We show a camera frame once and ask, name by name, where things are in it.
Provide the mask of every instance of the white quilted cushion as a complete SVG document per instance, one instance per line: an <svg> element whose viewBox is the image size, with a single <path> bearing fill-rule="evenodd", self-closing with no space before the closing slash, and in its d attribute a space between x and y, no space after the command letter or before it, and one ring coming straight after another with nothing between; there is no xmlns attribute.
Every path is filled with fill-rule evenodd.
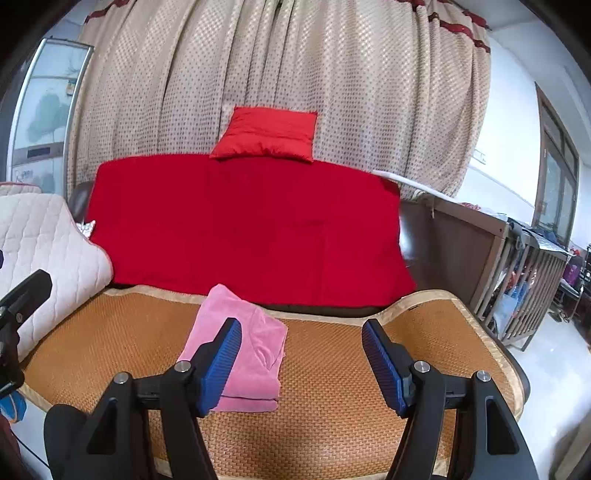
<svg viewBox="0 0 591 480"><path fill-rule="evenodd" d="M0 197L0 249L0 298L39 268L53 282L50 298L18 330L21 360L113 276L107 254L80 233L65 200L56 194Z"/></svg>
<svg viewBox="0 0 591 480"><path fill-rule="evenodd" d="M0 181L0 197L15 195L17 193L41 193L41 189L37 185L31 185L29 183Z"/></svg>

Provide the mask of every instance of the folded towel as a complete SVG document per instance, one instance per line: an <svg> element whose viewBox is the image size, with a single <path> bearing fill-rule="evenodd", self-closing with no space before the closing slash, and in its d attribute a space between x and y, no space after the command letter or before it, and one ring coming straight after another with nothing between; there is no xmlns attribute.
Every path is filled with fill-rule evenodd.
<svg viewBox="0 0 591 480"><path fill-rule="evenodd" d="M273 411L277 408L275 399L279 396L279 367L287 327L224 285L216 285L209 291L178 360L191 360L201 344L214 339L228 317L240 322L242 345L214 410Z"/></svg>

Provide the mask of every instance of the tile floor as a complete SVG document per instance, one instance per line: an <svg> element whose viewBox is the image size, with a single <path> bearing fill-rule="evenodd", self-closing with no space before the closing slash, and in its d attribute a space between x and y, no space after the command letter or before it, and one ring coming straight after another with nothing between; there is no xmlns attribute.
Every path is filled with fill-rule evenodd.
<svg viewBox="0 0 591 480"><path fill-rule="evenodd" d="M591 354L572 323L556 323L548 315L525 352L511 351L531 383L531 396L519 426L540 480L548 480L555 458L562 457L575 428L591 411ZM29 403L25 419L12 429L39 457L21 448L25 461L38 478L51 480L44 465L44 417Z"/></svg>

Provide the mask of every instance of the bamboo mat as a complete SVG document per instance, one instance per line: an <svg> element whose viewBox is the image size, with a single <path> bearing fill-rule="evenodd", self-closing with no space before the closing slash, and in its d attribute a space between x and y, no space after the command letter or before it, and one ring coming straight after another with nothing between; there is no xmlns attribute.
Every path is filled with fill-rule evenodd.
<svg viewBox="0 0 591 480"><path fill-rule="evenodd" d="M200 296L151 287L108 290L58 326L31 354L22 392L48 409L92 411L118 371L164 372L183 349ZM386 472L405 420L386 407L361 346L365 319L269 312L288 326L279 408L272 413L211 413L199 420L216 472L255 479L351 479ZM510 409L523 392L508 360L451 294L412 294L375 316L411 356L446 374L485 369ZM160 414L150 412L158 469L170 473ZM445 475L454 412L447 411L435 473Z"/></svg>

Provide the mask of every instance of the polka dot curtain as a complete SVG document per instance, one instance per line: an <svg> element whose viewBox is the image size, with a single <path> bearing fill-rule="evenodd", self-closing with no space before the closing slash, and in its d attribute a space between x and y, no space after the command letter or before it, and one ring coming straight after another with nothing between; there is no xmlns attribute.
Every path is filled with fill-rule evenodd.
<svg viewBox="0 0 591 480"><path fill-rule="evenodd" d="M100 0L69 191L104 161L206 153L235 105L317 111L314 157L454 195L486 109L484 20L449 0Z"/></svg>

